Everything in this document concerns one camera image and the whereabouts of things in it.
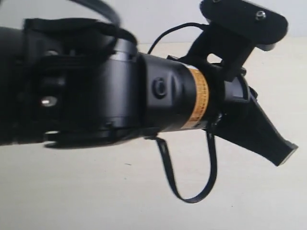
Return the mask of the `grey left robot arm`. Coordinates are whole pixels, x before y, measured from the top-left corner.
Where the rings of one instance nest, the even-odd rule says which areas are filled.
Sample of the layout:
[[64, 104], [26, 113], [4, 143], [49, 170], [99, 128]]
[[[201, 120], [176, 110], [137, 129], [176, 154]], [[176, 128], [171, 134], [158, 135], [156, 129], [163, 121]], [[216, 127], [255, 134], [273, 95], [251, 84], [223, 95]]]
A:
[[203, 130], [215, 160], [215, 137], [274, 165], [297, 150], [276, 130], [245, 80], [243, 64], [260, 25], [211, 20], [178, 59], [140, 52], [127, 30], [94, 19], [27, 19], [23, 29], [0, 29], [0, 143], [46, 143], [49, 148], [111, 146], [160, 133]]

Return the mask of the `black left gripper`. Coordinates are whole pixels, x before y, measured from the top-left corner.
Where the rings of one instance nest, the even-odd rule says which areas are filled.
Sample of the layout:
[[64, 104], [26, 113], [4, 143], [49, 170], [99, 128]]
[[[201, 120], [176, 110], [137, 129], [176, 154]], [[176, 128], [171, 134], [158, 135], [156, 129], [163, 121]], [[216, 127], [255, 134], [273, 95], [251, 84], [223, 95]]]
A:
[[275, 166], [284, 164], [298, 149], [286, 140], [264, 113], [258, 94], [251, 88], [241, 67], [231, 81], [222, 76], [223, 64], [211, 64], [212, 83], [217, 91], [222, 117], [215, 135], [250, 150]]

